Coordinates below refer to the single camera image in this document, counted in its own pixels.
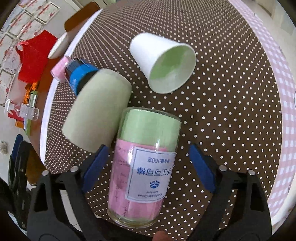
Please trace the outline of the fingertip at bottom edge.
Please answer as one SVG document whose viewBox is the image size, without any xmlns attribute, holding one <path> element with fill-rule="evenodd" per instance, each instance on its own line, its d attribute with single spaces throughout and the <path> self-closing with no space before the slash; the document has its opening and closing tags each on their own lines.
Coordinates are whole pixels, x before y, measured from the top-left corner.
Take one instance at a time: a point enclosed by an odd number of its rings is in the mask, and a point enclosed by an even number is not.
<svg viewBox="0 0 296 241">
<path fill-rule="evenodd" d="M 154 234 L 152 241 L 172 241 L 172 238 L 165 231 L 158 231 Z"/>
</svg>

